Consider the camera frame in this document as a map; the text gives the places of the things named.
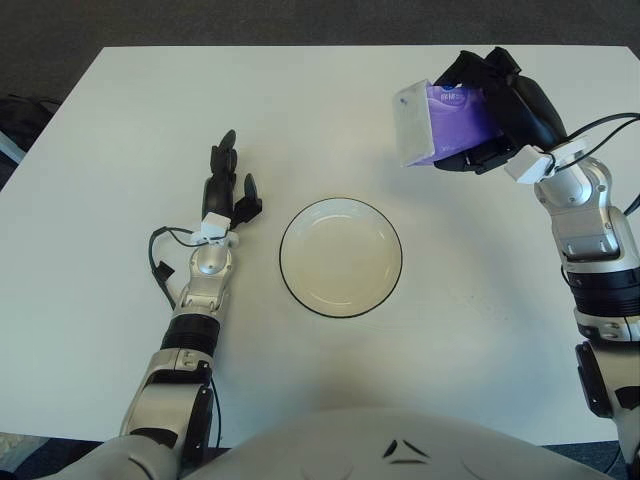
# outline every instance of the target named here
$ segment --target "gray carpet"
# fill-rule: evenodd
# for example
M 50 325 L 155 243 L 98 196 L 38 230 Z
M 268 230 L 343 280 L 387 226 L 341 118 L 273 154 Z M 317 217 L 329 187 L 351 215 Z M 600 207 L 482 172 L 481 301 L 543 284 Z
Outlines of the gray carpet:
M 438 43 L 627 45 L 640 56 L 640 0 L 3 0 L 0 95 L 64 99 L 104 46 Z M 71 444 L 47 445 L 23 478 L 64 465 Z M 615 453 L 550 448 L 595 468 Z M 620 465 L 612 473 L 624 478 Z

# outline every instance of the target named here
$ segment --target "black bag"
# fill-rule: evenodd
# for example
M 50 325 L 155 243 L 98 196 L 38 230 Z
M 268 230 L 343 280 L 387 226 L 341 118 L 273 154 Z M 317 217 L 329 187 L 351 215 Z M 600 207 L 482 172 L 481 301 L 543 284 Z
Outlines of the black bag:
M 46 104 L 56 108 L 61 102 L 46 97 L 17 95 L 0 98 L 0 131 L 22 150 L 28 151 L 55 113 L 55 110 L 50 110 Z M 0 189 L 15 168 L 15 162 L 0 152 Z

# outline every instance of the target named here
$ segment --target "tissue box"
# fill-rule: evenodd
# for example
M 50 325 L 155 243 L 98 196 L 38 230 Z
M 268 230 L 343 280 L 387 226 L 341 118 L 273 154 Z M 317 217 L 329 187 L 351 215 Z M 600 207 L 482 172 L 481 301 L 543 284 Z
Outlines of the tissue box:
M 482 92 L 436 87 L 425 80 L 394 97 L 398 156 L 403 165 L 431 165 L 500 135 Z

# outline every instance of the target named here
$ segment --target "cable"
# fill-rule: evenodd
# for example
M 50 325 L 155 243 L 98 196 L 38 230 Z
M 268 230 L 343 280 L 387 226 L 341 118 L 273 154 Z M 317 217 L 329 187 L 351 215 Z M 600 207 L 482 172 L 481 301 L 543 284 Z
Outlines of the cable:
M 207 242 L 195 243 L 195 244 L 189 244 L 189 243 L 183 242 L 178 238 L 175 232 L 187 233 L 190 235 L 193 233 L 193 231 L 188 230 L 186 228 L 180 228 L 180 227 L 161 227 L 155 230 L 149 237 L 148 256 L 149 256 L 149 266 L 151 267 L 151 274 L 153 275 L 153 278 L 156 279 L 156 283 L 160 287 L 160 290 L 162 290 L 162 293 L 164 293 L 164 296 L 167 297 L 167 301 L 169 302 L 169 305 L 171 305 L 171 308 L 174 309 L 176 307 L 176 302 L 171 296 L 171 292 L 169 292 L 169 289 L 167 288 L 167 283 L 165 279 L 163 279 L 162 276 L 160 275 L 160 270 L 158 269 L 158 266 L 156 265 L 156 262 L 153 259 L 153 244 L 155 243 L 156 239 L 160 235 L 167 232 L 171 234 L 171 236 L 174 238 L 176 242 L 178 242 L 180 245 L 184 247 L 189 247 L 189 248 L 201 247 L 202 245 L 206 245 Z M 212 238 L 212 240 L 220 240 L 221 238 L 223 237 Z
M 218 397 L 216 384 L 213 381 L 213 375 L 211 375 L 211 388 L 213 389 L 213 398 L 216 401 L 216 411 L 218 412 L 218 438 L 216 439 L 216 449 L 218 449 L 220 448 L 220 439 L 222 438 L 222 412 L 220 411 L 220 398 Z
M 151 275 L 153 275 L 153 278 L 155 278 L 156 283 L 160 287 L 160 290 L 162 290 L 162 293 L 164 293 L 164 296 L 167 297 L 167 300 L 169 301 L 169 305 L 171 305 L 171 309 L 174 309 L 176 307 L 176 302 L 173 299 L 173 297 L 171 297 L 171 293 L 167 288 L 167 284 L 165 280 L 160 276 L 160 270 L 158 269 L 156 262 L 153 259 L 153 244 L 156 241 L 156 238 L 158 238 L 160 235 L 162 235 L 167 231 L 168 231 L 167 227 L 162 227 L 155 230 L 151 234 L 151 236 L 149 237 L 149 247 L 148 247 L 147 254 L 149 256 L 149 266 L 151 267 Z
M 628 122 L 623 123 L 622 125 L 620 125 L 619 127 L 617 127 L 615 130 L 613 130 L 613 132 L 611 132 L 609 135 L 607 135 L 604 140 L 602 140 L 598 145 L 596 145 L 595 147 L 593 147 L 591 150 L 589 150 L 587 153 L 585 153 L 584 155 L 578 157 L 577 159 L 575 159 L 573 162 L 569 162 L 566 165 L 562 165 L 561 167 L 557 167 L 556 168 L 556 173 L 561 172 L 563 170 L 566 170 L 567 168 L 573 167 L 576 163 L 581 162 L 582 160 L 584 160 L 585 158 L 587 158 L 589 155 L 591 155 L 592 153 L 594 153 L 595 151 L 597 151 L 598 149 L 600 149 L 600 147 L 602 147 L 605 143 L 607 143 L 609 140 L 611 140 L 618 132 L 620 132 L 620 130 L 622 130 L 623 128 L 625 128 L 628 125 L 631 125 L 633 122 L 637 122 L 638 120 L 640 120 L 640 117 L 638 118 L 634 118 L 633 120 L 629 120 Z
M 569 283 L 569 279 L 567 278 L 567 274 L 564 272 L 564 266 L 562 264 L 560 264 L 560 274 L 562 275 L 562 278 L 564 278 L 564 283 L 571 286 L 571 284 Z
M 611 472 L 611 470 L 613 470 L 613 467 L 615 467 L 616 463 L 618 463 L 618 458 L 620 458 L 621 453 L 622 453 L 622 450 L 620 449 L 620 445 L 618 445 L 618 449 L 616 450 L 616 456 L 613 457 L 613 460 L 611 460 L 611 463 L 609 464 L 609 466 L 604 470 L 602 470 L 602 473 L 609 473 Z
M 627 207 L 627 209 L 624 211 L 624 214 L 628 217 L 633 212 L 635 212 L 638 208 L 640 208 L 640 193 L 635 198 L 635 200 L 631 202 L 631 205 Z
M 187 230 L 184 228 L 170 228 L 167 230 L 171 236 L 175 239 L 176 242 L 178 242 L 180 245 L 182 245 L 183 247 L 189 247 L 189 248 L 195 248 L 195 247 L 201 247 L 202 245 L 206 245 L 208 242 L 202 242 L 202 243 L 184 243 L 182 240 L 180 240 L 178 238 L 178 236 L 174 233 L 174 231 L 176 232 L 183 232 L 183 233 L 193 233 L 191 230 Z
M 567 140 L 572 140 L 579 135 L 582 135 L 587 130 L 591 130 L 598 125 L 602 125 L 603 123 L 612 122 L 614 120 L 620 120 L 621 118 L 640 118 L 640 113 L 628 112 L 628 113 L 616 113 L 614 115 L 607 115 L 606 117 L 599 118 L 598 120 L 594 120 L 591 123 L 587 123 L 584 127 L 580 127 L 578 130 L 573 132 L 571 135 L 567 137 Z

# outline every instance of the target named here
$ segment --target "white bowl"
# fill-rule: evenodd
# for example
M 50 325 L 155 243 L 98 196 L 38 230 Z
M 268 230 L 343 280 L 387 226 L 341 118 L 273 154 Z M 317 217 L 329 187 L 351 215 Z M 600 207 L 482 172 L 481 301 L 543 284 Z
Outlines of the white bowl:
M 402 270 L 393 226 L 375 208 L 349 198 L 309 205 L 280 244 L 280 271 L 293 296 L 327 317 L 355 317 L 391 294 Z

